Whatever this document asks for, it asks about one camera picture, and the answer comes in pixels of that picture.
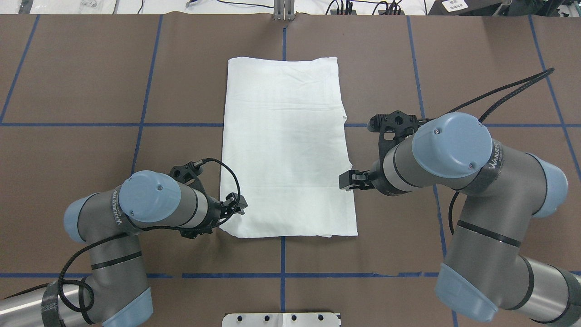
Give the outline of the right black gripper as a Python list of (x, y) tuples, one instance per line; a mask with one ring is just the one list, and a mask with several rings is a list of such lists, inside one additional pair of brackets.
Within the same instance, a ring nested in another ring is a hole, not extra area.
[(395, 196), (395, 188), (387, 180), (380, 160), (375, 161), (369, 171), (347, 170), (339, 176), (341, 190), (369, 190), (372, 186), (383, 195)]

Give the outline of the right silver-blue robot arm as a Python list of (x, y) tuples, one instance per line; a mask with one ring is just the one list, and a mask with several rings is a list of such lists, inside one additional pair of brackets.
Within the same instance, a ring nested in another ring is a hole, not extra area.
[(466, 195), (434, 288), (442, 303), (479, 322), (507, 310), (544, 327), (580, 325), (580, 277), (520, 254), (531, 220), (568, 195), (560, 168), (504, 146), (467, 113), (419, 119), (397, 110), (368, 129), (379, 133), (379, 159), (341, 174), (340, 189), (394, 197), (439, 184)]

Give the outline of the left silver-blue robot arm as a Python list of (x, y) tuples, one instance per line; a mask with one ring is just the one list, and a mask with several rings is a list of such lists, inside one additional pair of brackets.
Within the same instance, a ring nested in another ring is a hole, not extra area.
[(153, 314), (139, 235), (174, 230), (185, 238), (211, 233), (247, 203), (238, 192), (210, 197), (194, 173), (141, 170), (115, 189), (71, 203), (68, 235), (84, 245), (56, 281), (1, 302), (3, 327), (137, 327)]

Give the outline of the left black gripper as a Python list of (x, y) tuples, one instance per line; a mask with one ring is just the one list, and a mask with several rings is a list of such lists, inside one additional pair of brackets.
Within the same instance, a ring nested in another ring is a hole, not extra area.
[(243, 195), (230, 193), (222, 202), (205, 195), (197, 195), (197, 205), (189, 221), (180, 226), (180, 236), (195, 239), (197, 236), (212, 234), (222, 216), (245, 215), (248, 207)]

